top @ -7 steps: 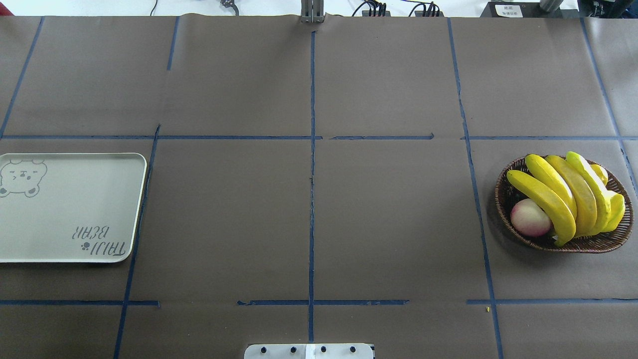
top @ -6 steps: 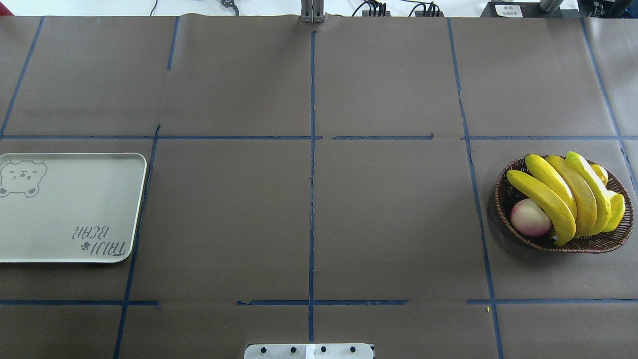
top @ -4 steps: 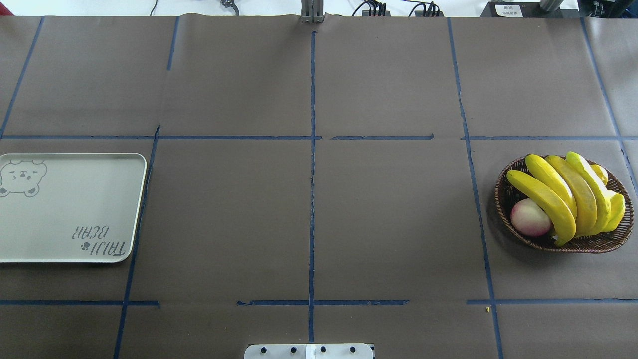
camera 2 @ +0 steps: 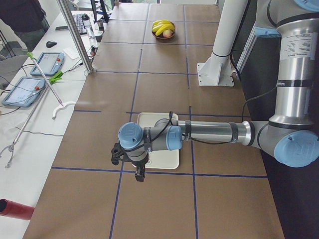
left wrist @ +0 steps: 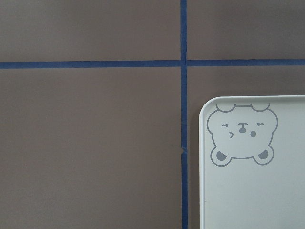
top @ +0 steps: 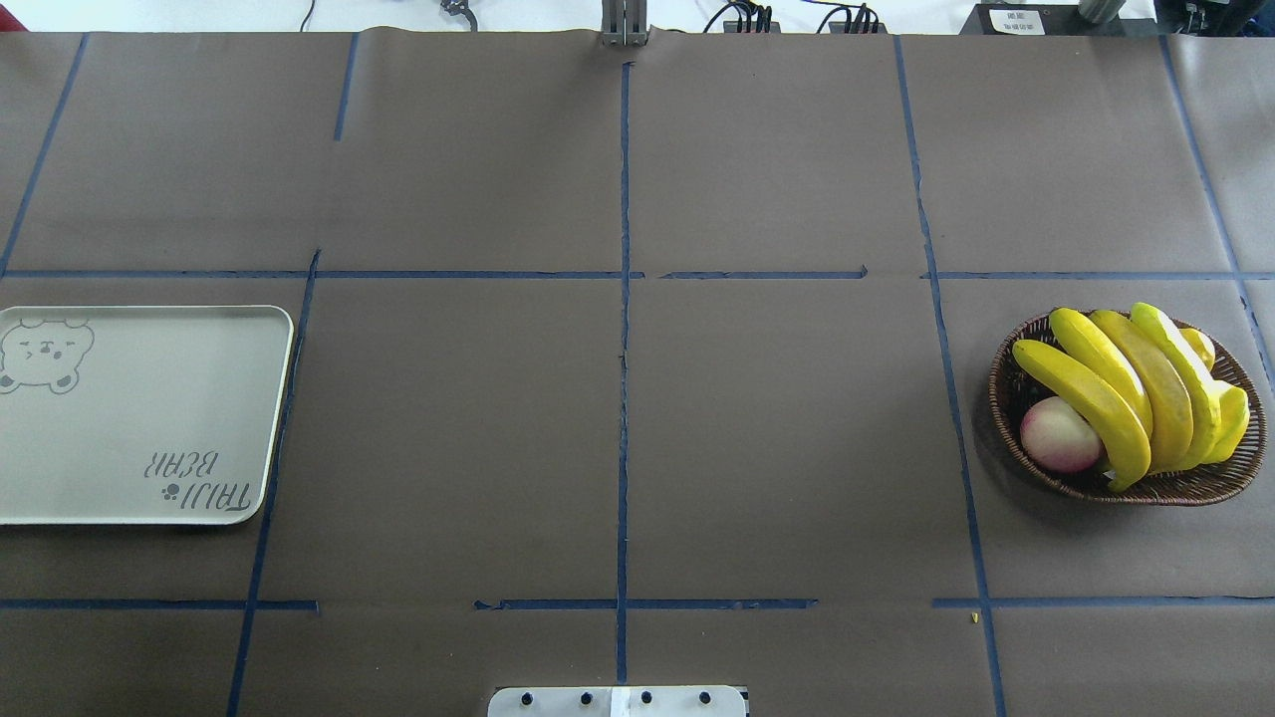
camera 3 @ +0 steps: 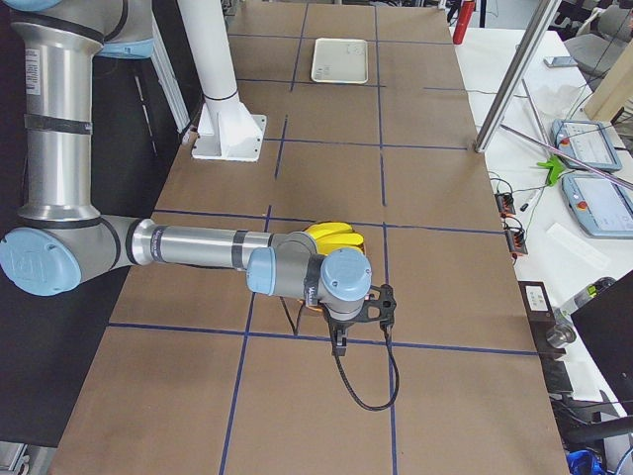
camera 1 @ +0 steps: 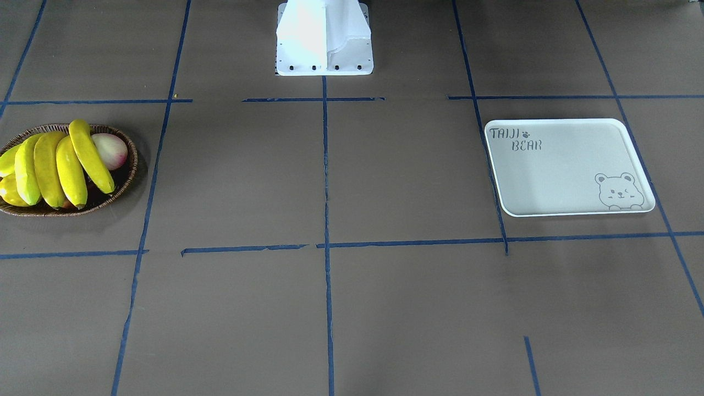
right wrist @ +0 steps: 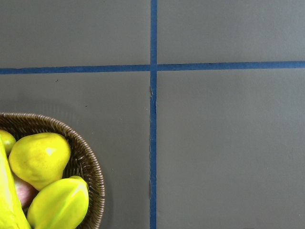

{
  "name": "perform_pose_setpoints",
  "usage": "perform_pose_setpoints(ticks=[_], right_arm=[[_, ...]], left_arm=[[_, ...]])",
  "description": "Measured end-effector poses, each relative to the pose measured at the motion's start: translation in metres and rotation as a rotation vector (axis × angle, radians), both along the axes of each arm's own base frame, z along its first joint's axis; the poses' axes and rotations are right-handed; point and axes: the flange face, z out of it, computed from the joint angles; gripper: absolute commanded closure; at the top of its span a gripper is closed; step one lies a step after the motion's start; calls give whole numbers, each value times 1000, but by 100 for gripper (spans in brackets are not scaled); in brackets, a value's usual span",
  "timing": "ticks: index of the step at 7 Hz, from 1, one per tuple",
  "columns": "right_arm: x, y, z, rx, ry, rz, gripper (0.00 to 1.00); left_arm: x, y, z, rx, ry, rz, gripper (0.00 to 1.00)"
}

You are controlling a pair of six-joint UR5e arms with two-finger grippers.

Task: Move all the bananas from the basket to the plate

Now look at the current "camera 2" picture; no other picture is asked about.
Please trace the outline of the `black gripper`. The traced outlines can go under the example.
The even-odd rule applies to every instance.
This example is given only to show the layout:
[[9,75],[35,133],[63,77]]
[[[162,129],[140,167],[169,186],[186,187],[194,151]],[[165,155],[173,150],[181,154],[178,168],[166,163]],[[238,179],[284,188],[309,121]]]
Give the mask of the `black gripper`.
[[145,179],[145,165],[148,163],[149,159],[143,159],[140,161],[133,161],[132,164],[136,167],[135,178],[137,182],[144,182]]

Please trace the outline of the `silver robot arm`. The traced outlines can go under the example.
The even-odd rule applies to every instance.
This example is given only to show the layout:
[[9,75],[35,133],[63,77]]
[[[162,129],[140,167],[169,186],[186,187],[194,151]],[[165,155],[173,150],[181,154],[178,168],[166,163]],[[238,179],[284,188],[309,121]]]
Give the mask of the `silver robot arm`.
[[319,156],[319,138],[308,115],[319,41],[316,0],[260,0],[255,34],[280,36],[280,62],[274,115],[268,121],[202,122],[160,119],[154,127],[134,122],[121,126],[111,162],[130,162],[142,182],[153,151],[176,150],[184,141],[241,143],[256,147],[290,167],[304,167]]

